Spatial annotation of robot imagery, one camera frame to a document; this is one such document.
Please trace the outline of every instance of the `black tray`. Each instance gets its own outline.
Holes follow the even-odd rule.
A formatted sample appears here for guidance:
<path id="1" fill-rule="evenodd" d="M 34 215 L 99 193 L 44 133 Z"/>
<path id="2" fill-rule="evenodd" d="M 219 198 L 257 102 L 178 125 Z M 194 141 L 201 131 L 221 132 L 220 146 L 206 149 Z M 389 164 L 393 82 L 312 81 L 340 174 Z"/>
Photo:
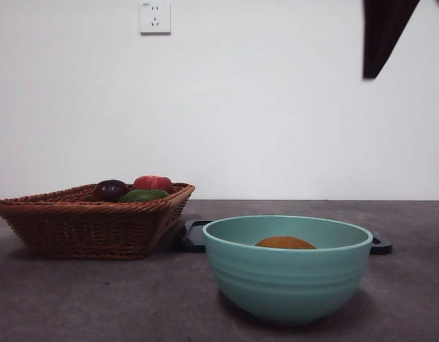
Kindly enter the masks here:
<path id="1" fill-rule="evenodd" d="M 187 221 L 183 226 L 185 235 L 177 243 L 177 249 L 181 252 L 205 253 L 205 241 L 202 234 L 202 228 L 212 219 L 193 219 Z M 370 254 L 390 254 L 392 253 L 392 244 L 385 237 L 377 232 L 372 232 L 373 241 L 371 243 Z"/>

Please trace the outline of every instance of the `white wall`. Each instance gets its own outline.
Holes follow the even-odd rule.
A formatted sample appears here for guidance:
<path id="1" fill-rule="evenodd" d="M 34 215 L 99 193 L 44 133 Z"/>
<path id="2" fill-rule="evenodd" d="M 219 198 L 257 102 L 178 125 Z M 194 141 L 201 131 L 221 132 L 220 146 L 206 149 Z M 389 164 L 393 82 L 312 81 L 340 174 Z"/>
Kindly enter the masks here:
<path id="1" fill-rule="evenodd" d="M 355 0 L 0 0 L 0 198 L 144 174 L 198 199 L 439 200 L 439 5 L 374 82 Z"/>

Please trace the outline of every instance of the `wall socket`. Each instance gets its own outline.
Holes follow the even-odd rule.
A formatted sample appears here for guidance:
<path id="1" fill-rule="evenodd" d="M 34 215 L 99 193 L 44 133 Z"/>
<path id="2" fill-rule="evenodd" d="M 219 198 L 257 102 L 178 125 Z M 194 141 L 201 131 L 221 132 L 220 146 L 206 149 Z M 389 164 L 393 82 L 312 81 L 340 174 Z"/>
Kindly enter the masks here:
<path id="1" fill-rule="evenodd" d="M 140 7 L 140 35 L 170 34 L 170 1 L 144 1 Z"/>

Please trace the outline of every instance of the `table surface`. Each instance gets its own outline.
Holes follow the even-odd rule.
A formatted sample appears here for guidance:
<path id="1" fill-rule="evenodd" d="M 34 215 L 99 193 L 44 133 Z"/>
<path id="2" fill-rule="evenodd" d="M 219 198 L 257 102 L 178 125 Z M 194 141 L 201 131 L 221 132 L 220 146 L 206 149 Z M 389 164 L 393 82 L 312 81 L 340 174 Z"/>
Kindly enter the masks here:
<path id="1" fill-rule="evenodd" d="M 231 303 L 205 254 L 175 251 L 180 227 L 144 260 L 39 260 L 0 218 L 0 342 L 439 341 L 439 202 L 190 200 L 182 222 L 246 214 L 350 222 L 394 250 L 336 313 L 287 327 Z"/>

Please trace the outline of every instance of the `bowl rim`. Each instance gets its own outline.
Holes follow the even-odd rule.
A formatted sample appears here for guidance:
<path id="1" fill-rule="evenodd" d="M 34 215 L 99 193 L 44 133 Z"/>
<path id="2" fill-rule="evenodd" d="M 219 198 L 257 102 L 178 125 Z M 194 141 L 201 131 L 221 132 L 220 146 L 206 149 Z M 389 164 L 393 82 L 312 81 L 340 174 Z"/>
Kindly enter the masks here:
<path id="1" fill-rule="evenodd" d="M 344 224 L 346 226 L 353 227 L 354 229 L 360 230 L 364 232 L 367 235 L 367 239 L 365 241 L 359 242 L 358 244 L 350 244 L 348 246 L 342 246 L 342 247 L 332 247 L 332 248 L 316 248 L 316 249 L 286 249 L 286 248 L 273 248 L 273 247 L 261 247 L 261 246 L 254 246 L 251 244 L 240 244 L 239 242 L 232 242 L 224 239 L 220 239 L 219 237 L 215 237 L 211 235 L 207 230 L 214 224 L 219 222 L 225 222 L 225 221 L 232 221 L 235 219 L 246 219 L 251 217 L 289 217 L 289 218 L 297 218 L 297 219 L 314 219 L 319 221 L 325 221 L 325 222 L 332 222 L 337 224 Z M 204 237 L 208 237 L 209 239 L 213 239 L 215 241 L 228 244 L 231 246 L 236 247 L 242 247 L 247 249 L 257 249 L 257 250 L 267 250 L 267 251 L 278 251 L 282 253 L 322 253 L 322 252 L 334 252 L 334 251 L 342 251 L 347 249 L 355 249 L 362 246 L 366 246 L 367 244 L 371 244 L 373 241 L 373 235 L 370 233 L 367 229 L 362 228 L 360 226 L 357 226 L 352 223 L 338 221 L 335 219 L 324 219 L 321 217 L 311 217 L 311 216 L 298 216 L 298 215 L 271 215 L 271 214 L 263 214 L 263 215 L 244 215 L 244 216 L 234 216 L 234 217 L 225 217 L 223 219 L 216 219 L 215 221 L 211 221 L 207 223 L 202 228 L 202 233 L 204 234 Z"/>

